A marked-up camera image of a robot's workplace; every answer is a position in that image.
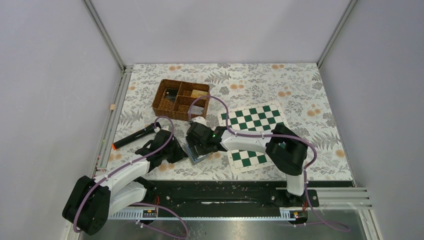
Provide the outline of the silver metal card holder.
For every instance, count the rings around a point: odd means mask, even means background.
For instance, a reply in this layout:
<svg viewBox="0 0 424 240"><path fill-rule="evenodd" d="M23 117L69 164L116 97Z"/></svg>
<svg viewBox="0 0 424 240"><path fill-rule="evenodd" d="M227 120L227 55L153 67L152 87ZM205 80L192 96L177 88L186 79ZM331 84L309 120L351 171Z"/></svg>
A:
<svg viewBox="0 0 424 240"><path fill-rule="evenodd" d="M210 157L213 153L211 151L207 152L206 150L202 150L201 147L195 144L186 143L184 145L184 149L186 154L188 155L189 160L193 165L196 165L208 157Z"/></svg>

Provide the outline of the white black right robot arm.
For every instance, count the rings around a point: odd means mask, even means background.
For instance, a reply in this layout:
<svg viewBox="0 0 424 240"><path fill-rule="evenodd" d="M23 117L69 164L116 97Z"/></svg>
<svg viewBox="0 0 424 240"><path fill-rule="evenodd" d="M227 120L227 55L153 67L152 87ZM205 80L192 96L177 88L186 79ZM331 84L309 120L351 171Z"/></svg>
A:
<svg viewBox="0 0 424 240"><path fill-rule="evenodd" d="M304 162L309 146L284 124L277 124L273 130L247 131L227 126L211 129L203 123L192 122L185 139L192 160L216 152L264 154L286 175L287 201L299 206L307 199Z"/></svg>

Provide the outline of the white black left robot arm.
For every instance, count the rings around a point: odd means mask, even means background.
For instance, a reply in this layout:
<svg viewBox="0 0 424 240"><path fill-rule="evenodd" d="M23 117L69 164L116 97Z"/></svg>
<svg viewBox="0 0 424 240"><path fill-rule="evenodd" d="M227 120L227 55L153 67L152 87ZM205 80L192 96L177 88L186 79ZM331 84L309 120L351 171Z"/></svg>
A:
<svg viewBox="0 0 424 240"><path fill-rule="evenodd" d="M135 151L133 157L117 168L96 177L80 177L62 211L62 217L73 224L76 233L96 234L108 217L127 206L157 204L156 185L145 175L164 160L175 163L187 155L173 131L162 128L154 139Z"/></svg>

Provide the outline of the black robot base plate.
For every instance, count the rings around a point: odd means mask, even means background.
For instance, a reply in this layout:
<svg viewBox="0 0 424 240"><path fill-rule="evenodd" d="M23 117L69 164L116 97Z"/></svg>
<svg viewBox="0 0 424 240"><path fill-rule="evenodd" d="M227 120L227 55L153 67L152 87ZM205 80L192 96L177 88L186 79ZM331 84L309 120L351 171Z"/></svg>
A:
<svg viewBox="0 0 424 240"><path fill-rule="evenodd" d="M206 220L282 219L283 211L319 207L316 190L290 195L285 181L152 180L144 204L157 204L181 218Z"/></svg>

